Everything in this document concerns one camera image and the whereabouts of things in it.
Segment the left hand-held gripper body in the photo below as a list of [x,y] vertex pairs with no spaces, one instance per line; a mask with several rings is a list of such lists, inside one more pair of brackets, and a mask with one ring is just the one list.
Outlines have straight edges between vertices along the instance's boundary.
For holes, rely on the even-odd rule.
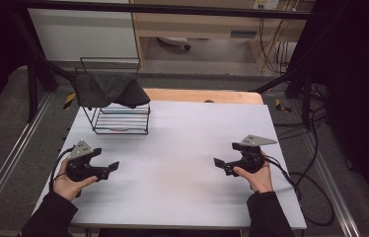
[[66,175],[74,181],[80,182],[95,176],[97,172],[108,171],[109,167],[94,167],[90,164],[91,159],[102,153],[101,148],[92,148],[84,140],[80,140],[67,157]]

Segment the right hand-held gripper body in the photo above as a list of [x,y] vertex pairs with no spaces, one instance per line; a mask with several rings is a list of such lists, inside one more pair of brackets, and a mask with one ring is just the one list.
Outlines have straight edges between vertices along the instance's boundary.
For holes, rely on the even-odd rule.
[[230,162],[228,168],[241,167],[244,170],[255,173],[264,164],[264,156],[261,152],[263,145],[275,144],[276,141],[249,134],[241,142],[233,142],[232,148],[241,153],[242,158],[238,161]]

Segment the black wire rack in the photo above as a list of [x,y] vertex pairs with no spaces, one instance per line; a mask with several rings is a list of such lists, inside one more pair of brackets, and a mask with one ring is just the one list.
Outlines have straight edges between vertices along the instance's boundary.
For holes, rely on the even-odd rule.
[[[76,78],[90,72],[131,73],[138,81],[139,66],[140,59],[137,57],[81,57],[80,66],[75,68],[75,72]],[[135,109],[120,104],[105,108],[81,108],[96,134],[148,133],[150,102]]]

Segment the dark grey towel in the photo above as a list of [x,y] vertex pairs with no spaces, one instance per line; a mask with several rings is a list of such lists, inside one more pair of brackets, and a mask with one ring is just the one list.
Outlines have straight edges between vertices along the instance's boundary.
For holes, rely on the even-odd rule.
[[85,108],[105,108],[120,104],[135,109],[151,99],[131,73],[90,72],[75,80],[79,105]]

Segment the person's right hand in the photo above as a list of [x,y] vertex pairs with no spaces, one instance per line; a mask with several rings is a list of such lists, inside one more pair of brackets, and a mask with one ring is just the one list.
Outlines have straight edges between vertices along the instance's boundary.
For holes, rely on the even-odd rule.
[[254,192],[263,194],[273,191],[271,173],[269,163],[267,161],[264,162],[262,167],[256,173],[250,173],[241,167],[234,167],[233,171],[240,177],[246,179]]

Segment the person's left hand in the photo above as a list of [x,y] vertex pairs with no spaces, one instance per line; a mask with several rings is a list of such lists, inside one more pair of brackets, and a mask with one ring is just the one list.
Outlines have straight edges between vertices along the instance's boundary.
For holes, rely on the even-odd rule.
[[84,188],[91,186],[98,178],[93,176],[80,182],[74,182],[65,174],[67,163],[66,159],[62,161],[60,170],[54,178],[53,190],[61,197],[72,201]]

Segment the white table cover sheet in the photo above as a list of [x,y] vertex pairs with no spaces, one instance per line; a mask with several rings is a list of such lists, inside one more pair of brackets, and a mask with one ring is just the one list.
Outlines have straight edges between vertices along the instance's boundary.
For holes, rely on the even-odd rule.
[[80,140],[99,147],[94,166],[117,162],[105,181],[85,188],[71,223],[80,227],[244,229],[252,191],[215,159],[234,161],[232,145],[253,134],[270,139],[263,151],[283,155],[265,105],[157,102],[147,134],[96,134],[79,112],[66,147]]

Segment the yellow black tape marker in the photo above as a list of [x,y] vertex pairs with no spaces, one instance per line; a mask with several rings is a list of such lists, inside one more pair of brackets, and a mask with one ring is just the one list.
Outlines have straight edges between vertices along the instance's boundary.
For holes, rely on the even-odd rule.
[[281,102],[279,99],[275,99],[275,109],[277,111],[283,111],[286,113],[292,113],[292,110],[290,108],[285,108],[281,105]]
[[71,94],[68,95],[68,97],[67,97],[67,99],[66,99],[66,101],[63,105],[63,110],[69,110],[69,108],[70,108],[72,102],[74,101],[75,97],[76,97],[75,93],[71,93]]

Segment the wooden table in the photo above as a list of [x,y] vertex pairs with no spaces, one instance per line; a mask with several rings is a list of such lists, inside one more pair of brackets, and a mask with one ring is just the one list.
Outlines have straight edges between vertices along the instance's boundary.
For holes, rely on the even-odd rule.
[[213,101],[222,104],[262,105],[260,94],[227,90],[186,90],[145,88],[144,91],[152,101],[201,102]]

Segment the black metal stand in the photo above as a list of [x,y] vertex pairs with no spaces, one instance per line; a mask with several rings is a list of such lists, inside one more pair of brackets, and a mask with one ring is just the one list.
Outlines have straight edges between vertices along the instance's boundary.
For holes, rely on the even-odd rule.
[[285,91],[285,95],[289,99],[293,99],[296,96],[302,96],[301,107],[301,121],[310,129],[312,123],[310,122],[310,105],[311,105],[311,92],[312,92],[312,77],[311,77],[311,63],[305,60],[301,60],[290,68],[285,74],[273,79],[256,89],[255,93],[262,94],[267,90],[285,82],[289,82],[289,86]]
[[6,6],[12,27],[15,30],[19,48],[23,52],[28,66],[29,116],[32,122],[38,114],[37,82],[40,82],[46,92],[55,92],[58,88],[53,74],[57,74],[68,82],[73,83],[74,77],[50,62],[43,52],[34,27],[29,27],[27,18],[29,11],[26,7]]

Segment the white chair base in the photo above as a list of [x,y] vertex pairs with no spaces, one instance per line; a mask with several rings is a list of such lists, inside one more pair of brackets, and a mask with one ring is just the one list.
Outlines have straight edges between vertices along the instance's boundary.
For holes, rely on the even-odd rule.
[[190,50],[191,46],[188,44],[186,38],[163,38],[159,37],[159,40],[163,43],[175,46],[182,46],[185,50]]

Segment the white cabinet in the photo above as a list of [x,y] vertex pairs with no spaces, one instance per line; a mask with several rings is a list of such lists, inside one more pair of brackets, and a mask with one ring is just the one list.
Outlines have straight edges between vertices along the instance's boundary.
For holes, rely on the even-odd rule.
[[48,60],[137,56],[130,13],[44,9],[29,13]]

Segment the light wooden desk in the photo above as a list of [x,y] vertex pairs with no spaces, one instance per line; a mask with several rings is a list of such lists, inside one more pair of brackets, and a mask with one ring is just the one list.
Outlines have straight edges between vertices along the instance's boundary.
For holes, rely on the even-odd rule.
[[[129,0],[132,4],[179,5],[198,7],[254,9],[255,0]],[[279,0],[275,10],[310,12],[315,0]],[[271,69],[276,45],[296,42],[306,25],[304,20],[249,19],[240,17],[195,16],[134,13],[138,55],[146,56],[147,41],[153,38],[192,38],[246,41],[258,70]]]

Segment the white power strip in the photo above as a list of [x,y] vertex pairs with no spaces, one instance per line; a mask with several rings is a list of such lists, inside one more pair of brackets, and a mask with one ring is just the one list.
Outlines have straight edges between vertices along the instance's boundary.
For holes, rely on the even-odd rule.
[[279,0],[255,0],[253,8],[260,10],[275,10]]

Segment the aluminium rail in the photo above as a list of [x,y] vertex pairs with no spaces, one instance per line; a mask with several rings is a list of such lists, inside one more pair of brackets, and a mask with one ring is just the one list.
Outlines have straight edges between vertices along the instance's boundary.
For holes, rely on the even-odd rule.
[[0,194],[4,189],[10,175],[13,173],[14,168],[19,162],[20,157],[24,153],[27,145],[29,144],[31,137],[35,133],[38,124],[40,123],[44,113],[48,108],[49,101],[53,98],[53,93],[45,93],[37,106],[38,112],[34,116],[33,120],[28,122],[21,135],[18,137],[16,143],[12,147],[12,150],[7,155],[4,163],[0,167]]
[[324,185],[324,189],[327,192],[330,200],[332,201],[333,210],[335,216],[340,225],[345,237],[360,237],[360,231],[356,225],[354,218],[349,211],[347,204],[341,194],[338,185],[332,176],[332,173],[325,163],[324,156],[322,155],[318,140],[313,137],[311,133],[306,134],[306,141],[315,159],[314,165],[318,172],[318,175]]

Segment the black horizontal frame bar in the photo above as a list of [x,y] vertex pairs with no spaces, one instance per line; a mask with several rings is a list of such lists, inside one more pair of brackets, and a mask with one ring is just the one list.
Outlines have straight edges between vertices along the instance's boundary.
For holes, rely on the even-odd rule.
[[321,18],[322,14],[305,11],[277,11],[277,10],[246,10],[235,8],[99,3],[77,1],[48,1],[48,0],[11,0],[14,7],[48,10],[119,12],[119,13],[146,13],[170,15],[195,15],[264,19],[309,20]]

